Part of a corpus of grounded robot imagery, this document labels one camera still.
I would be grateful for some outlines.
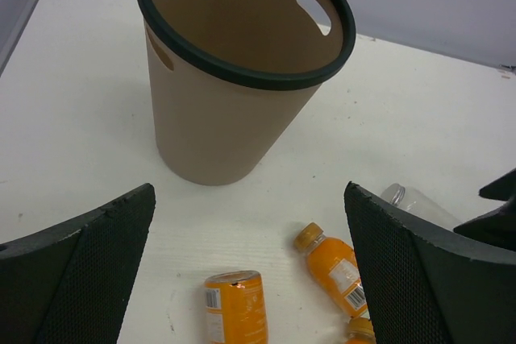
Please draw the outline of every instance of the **barcode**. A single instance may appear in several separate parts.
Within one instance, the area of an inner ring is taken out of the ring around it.
[[[354,310],[362,308],[365,305],[365,294],[362,284],[358,283],[356,288],[346,296],[346,300],[349,301]]]
[[[205,289],[206,306],[212,309],[220,309],[220,290]]]

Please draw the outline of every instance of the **white table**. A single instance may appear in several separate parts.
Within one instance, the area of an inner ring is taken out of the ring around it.
[[[158,156],[136,0],[40,0],[0,77],[0,242],[148,181],[157,207],[119,342],[203,342],[203,280],[252,268],[272,344],[328,343],[341,318],[293,235],[316,221],[351,242],[350,180],[414,185],[462,220],[492,209],[476,192],[516,164],[515,101],[513,74],[359,36],[251,175],[202,187]]]

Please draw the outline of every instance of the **plastic bottle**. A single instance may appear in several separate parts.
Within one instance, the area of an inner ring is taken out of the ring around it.
[[[453,230],[460,224],[458,219],[415,188],[394,183],[380,197],[391,205],[446,230]]]
[[[367,318],[354,318],[347,325],[343,344],[376,344],[372,322]]]
[[[367,311],[364,290],[353,249],[337,238],[328,238],[310,223],[294,240],[306,259],[310,274],[350,317]]]

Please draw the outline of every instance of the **black mesh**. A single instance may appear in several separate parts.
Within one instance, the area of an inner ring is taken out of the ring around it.
[[[116,343],[154,205],[148,184],[82,229],[36,342]]]
[[[452,344],[410,233],[355,184],[344,194],[378,344]]]

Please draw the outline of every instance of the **beige trash bin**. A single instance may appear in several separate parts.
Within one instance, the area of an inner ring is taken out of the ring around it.
[[[346,0],[316,0],[325,34],[296,0],[138,0],[156,143],[199,184],[245,177],[351,55]]]

